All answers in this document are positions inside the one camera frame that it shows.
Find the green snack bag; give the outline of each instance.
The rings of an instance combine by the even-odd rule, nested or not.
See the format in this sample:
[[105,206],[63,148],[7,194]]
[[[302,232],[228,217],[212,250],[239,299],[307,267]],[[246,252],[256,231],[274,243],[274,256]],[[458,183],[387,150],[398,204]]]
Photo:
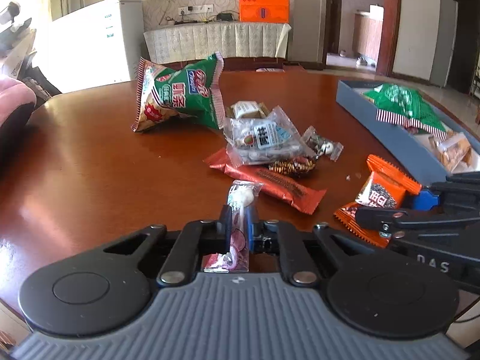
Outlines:
[[416,127],[441,140],[445,139],[445,127],[418,91],[400,85],[383,84],[364,95],[373,99],[378,108],[377,120],[405,128]]
[[218,85],[222,70],[219,52],[179,71],[141,61],[133,131],[143,131],[172,116],[191,117],[204,126],[223,128],[225,108]]

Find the wooden cabinet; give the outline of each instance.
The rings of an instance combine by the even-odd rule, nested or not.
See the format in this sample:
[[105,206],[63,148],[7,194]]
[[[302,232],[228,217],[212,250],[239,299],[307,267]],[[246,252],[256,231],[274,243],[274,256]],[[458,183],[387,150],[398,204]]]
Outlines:
[[352,50],[378,61],[383,21],[371,19],[368,15],[355,14]]

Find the gray ribbed panel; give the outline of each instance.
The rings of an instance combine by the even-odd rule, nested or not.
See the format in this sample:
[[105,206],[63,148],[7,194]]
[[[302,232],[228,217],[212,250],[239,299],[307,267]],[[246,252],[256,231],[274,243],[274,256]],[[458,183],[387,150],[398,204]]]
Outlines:
[[309,289],[279,274],[200,273],[161,290],[130,325],[98,338],[32,334],[18,360],[464,360],[442,334],[415,341],[369,337],[338,320]]

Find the wall socket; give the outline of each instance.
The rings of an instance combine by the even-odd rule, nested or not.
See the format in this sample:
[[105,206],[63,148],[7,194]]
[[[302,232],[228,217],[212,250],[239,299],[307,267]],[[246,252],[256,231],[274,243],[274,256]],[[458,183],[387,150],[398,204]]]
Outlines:
[[189,5],[178,8],[178,15],[190,15],[193,13],[213,13],[213,4]]

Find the orange snack wrapper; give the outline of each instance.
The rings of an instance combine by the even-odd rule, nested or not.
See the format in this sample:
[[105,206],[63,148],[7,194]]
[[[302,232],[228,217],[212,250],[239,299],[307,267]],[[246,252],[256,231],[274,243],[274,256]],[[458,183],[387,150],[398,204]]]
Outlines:
[[334,216],[361,239],[385,248],[389,239],[381,237],[378,231],[362,229],[355,222],[357,208],[361,205],[399,208],[407,192],[418,195],[422,185],[376,155],[368,156],[367,166],[371,170],[371,174],[357,195],[355,202],[340,207],[334,212]]
[[263,166],[242,165],[235,168],[225,149],[217,151],[203,162],[234,179],[262,183],[262,192],[284,200],[305,214],[313,214],[326,193],[326,190],[317,191],[304,187],[290,177],[272,172]]

